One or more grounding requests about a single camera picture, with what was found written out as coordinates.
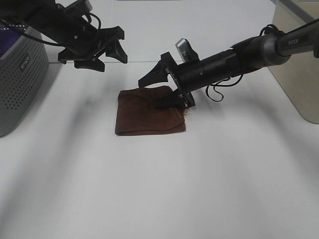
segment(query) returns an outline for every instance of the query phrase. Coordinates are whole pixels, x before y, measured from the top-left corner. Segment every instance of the brown towel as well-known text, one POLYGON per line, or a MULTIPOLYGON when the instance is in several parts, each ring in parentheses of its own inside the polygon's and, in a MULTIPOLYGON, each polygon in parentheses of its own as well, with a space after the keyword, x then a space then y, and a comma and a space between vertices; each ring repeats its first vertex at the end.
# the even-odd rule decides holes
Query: brown towel
POLYGON ((176 108, 154 107, 155 100, 171 92, 168 86, 121 91, 115 133, 133 136, 185 131, 183 112, 176 108))

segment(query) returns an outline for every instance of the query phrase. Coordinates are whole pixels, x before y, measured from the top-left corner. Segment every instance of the purple object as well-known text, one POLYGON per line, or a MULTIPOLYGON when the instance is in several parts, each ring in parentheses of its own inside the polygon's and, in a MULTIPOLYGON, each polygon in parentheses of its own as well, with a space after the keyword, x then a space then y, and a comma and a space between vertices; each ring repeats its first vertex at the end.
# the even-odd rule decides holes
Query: purple object
POLYGON ((0 30, 0 57, 2 57, 21 37, 12 30, 0 30))

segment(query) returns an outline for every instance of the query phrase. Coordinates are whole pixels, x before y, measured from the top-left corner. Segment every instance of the beige box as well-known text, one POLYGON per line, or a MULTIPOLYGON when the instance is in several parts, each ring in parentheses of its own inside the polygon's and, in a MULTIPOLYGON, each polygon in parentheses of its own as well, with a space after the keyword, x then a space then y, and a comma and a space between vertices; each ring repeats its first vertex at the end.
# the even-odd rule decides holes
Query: beige box
MULTIPOLYGON (((278 0, 273 24, 289 32, 319 18, 319 3, 278 0)), ((281 66, 269 68, 299 113, 319 123, 319 59, 313 52, 296 54, 281 66)))

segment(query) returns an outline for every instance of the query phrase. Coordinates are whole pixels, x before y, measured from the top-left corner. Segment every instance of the robotic arm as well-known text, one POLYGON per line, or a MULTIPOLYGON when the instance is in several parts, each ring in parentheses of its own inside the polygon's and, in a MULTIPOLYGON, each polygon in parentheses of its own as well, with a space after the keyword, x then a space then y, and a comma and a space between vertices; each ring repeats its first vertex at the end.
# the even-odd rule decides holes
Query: robotic arm
POLYGON ((157 108, 189 108, 195 105, 191 92, 205 86, 224 86, 219 83, 263 67, 286 63, 292 54, 314 51, 319 58, 319 19, 287 34, 268 25, 256 37, 249 38, 231 49, 199 60, 189 42, 181 39, 176 47, 184 61, 177 65, 169 52, 139 80, 139 87, 167 82, 168 74, 177 89, 156 102, 157 108))
POLYGON ((58 60, 63 64, 74 61, 75 68, 104 72, 105 65, 99 60, 104 53, 127 63, 119 42, 124 31, 119 26, 101 29, 101 21, 91 10, 88 0, 77 0, 68 7, 55 0, 1 0, 0 23, 11 29, 11 24, 25 23, 40 31, 58 43, 51 45, 66 48, 58 60), (99 21, 98 28, 91 24, 92 17, 99 21))

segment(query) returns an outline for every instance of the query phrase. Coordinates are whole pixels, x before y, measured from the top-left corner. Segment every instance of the gray storage bin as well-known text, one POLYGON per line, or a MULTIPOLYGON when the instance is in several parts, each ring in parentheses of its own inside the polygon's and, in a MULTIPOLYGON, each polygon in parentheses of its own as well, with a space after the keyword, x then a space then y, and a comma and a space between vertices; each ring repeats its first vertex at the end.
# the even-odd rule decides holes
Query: gray storage bin
MULTIPOLYGON (((25 33, 41 38, 41 34, 31 27, 25 33)), ((0 58, 0 136, 18 125, 36 95, 48 65, 44 45, 23 36, 0 58)))

